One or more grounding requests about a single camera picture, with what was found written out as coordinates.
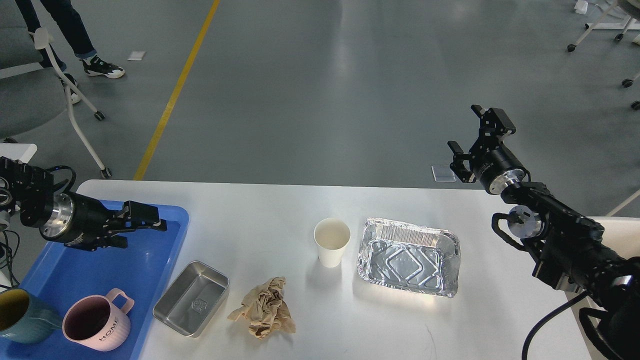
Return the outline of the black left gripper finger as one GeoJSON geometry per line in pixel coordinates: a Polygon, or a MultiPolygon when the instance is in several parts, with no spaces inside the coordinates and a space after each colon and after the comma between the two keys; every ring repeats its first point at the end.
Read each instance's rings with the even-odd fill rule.
{"type": "Polygon", "coordinates": [[[160,218],[157,207],[148,203],[126,201],[118,211],[118,231],[151,229],[166,231],[167,221],[160,218]]]}
{"type": "Polygon", "coordinates": [[[96,248],[128,248],[128,239],[118,234],[99,234],[94,240],[96,248]]]}

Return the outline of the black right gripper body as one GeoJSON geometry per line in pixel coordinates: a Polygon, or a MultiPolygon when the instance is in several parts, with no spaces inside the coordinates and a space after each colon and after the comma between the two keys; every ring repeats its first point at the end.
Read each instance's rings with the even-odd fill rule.
{"type": "Polygon", "coordinates": [[[500,195],[529,175],[528,170],[505,145],[474,145],[470,150],[470,182],[480,182],[491,195],[500,195]]]}

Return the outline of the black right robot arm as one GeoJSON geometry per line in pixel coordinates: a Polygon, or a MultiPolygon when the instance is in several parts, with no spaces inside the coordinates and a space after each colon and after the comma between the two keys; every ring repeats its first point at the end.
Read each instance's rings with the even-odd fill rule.
{"type": "Polygon", "coordinates": [[[532,182],[503,139],[516,127],[503,109],[471,105],[480,120],[478,138],[468,152],[453,140],[450,170],[463,182],[480,182],[491,195],[512,204],[496,213],[491,227],[505,243],[529,253],[532,275],[556,290],[580,294],[537,322],[526,336],[526,359],[535,333],[556,315],[589,297],[578,320],[592,345],[609,360],[639,358],[639,258],[624,258],[602,242],[605,228],[560,202],[542,182],[532,182]]]}

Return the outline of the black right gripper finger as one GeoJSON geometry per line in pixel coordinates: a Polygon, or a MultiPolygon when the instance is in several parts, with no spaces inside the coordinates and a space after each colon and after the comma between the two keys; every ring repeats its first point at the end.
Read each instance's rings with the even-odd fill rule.
{"type": "Polygon", "coordinates": [[[457,141],[446,142],[453,153],[450,170],[463,183],[475,183],[478,180],[478,168],[480,165],[480,142],[476,140],[469,152],[464,152],[457,141]]]}
{"type": "Polygon", "coordinates": [[[505,137],[516,133],[517,128],[505,110],[494,107],[485,109],[478,104],[473,104],[470,108],[480,120],[474,147],[500,147],[505,137]]]}

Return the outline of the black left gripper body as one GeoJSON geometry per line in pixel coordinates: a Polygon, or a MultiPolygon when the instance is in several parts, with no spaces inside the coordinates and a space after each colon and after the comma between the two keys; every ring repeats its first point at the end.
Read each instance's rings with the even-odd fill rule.
{"type": "Polygon", "coordinates": [[[117,214],[117,210],[82,194],[55,194],[50,217],[39,227],[39,234],[67,248],[95,251],[96,236],[110,232],[109,225],[117,214]]]}

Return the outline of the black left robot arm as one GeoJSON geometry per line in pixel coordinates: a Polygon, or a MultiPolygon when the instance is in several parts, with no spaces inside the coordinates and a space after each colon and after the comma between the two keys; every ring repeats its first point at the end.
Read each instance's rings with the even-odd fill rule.
{"type": "Polygon", "coordinates": [[[19,212],[21,223],[37,228],[47,241],[83,251],[125,249],[126,233],[168,228],[153,205],[128,200],[121,209],[108,209],[98,199],[70,191],[70,181],[55,183],[59,166],[43,169],[2,157],[0,168],[2,221],[19,212]]]}

